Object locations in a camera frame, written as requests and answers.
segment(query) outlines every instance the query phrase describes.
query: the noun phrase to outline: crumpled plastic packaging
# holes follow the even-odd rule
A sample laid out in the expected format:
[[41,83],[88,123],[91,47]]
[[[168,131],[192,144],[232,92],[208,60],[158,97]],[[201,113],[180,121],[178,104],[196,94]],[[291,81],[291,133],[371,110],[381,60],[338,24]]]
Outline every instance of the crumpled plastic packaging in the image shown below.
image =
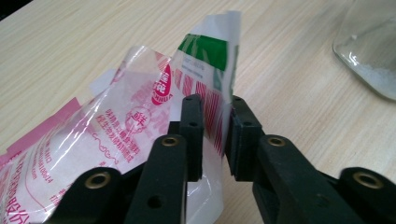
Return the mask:
[[222,210],[221,157],[239,22],[238,12],[206,17],[172,61],[147,47],[131,48],[108,88],[73,116],[66,116],[64,108],[64,119],[29,147],[18,144],[3,155],[1,221],[43,222],[84,172],[106,166],[124,174],[146,161],[169,121],[180,119],[181,99],[199,93],[205,115],[204,175],[188,185],[187,221],[213,223]]

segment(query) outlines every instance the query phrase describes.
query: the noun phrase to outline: transparent plastic film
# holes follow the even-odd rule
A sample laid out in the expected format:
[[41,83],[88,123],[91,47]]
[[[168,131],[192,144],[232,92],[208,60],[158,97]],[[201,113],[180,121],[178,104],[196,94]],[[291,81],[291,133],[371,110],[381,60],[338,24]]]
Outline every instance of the transparent plastic film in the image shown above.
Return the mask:
[[125,173],[146,161],[153,141],[167,132],[170,105],[154,97],[168,62],[146,47],[132,48],[105,91],[21,148],[1,170],[2,222],[43,222],[84,172],[106,166]]

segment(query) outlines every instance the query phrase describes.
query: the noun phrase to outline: screw hole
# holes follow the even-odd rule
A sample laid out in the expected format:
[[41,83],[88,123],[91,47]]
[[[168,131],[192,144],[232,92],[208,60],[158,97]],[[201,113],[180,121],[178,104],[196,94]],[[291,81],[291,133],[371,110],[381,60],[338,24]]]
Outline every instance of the screw hole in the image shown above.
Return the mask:
[[108,172],[97,173],[91,175],[85,181],[85,187],[87,189],[100,189],[110,182],[111,175]]
[[150,208],[161,208],[164,204],[164,198],[159,195],[154,195],[148,199],[148,207]]
[[166,147],[174,147],[178,144],[177,138],[167,137],[163,139],[163,145]]
[[283,147],[286,145],[286,143],[283,139],[276,138],[276,137],[269,138],[268,143],[274,147]]
[[361,185],[370,189],[382,189],[384,187],[382,181],[376,178],[376,176],[364,172],[355,173],[353,178]]

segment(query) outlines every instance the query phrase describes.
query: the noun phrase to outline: green printed label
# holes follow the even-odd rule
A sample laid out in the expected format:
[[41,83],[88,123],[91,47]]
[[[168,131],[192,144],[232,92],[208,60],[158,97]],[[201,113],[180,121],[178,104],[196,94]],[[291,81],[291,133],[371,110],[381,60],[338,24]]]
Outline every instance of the green printed label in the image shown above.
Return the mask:
[[227,41],[224,40],[205,35],[186,35],[178,49],[221,71],[227,65]]

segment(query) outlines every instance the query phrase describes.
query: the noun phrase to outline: wood grain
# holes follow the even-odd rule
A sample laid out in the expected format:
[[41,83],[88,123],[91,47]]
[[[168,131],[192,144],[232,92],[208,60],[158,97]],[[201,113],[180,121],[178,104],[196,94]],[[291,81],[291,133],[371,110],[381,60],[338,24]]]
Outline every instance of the wood grain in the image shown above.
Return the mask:
[[[242,11],[234,93],[266,133],[288,137],[322,172],[361,166],[396,181],[396,104],[376,95],[333,54],[352,1],[35,0],[0,22],[0,151],[88,85],[127,49],[172,55],[205,15]],[[224,164],[217,223],[262,223],[251,184]]]

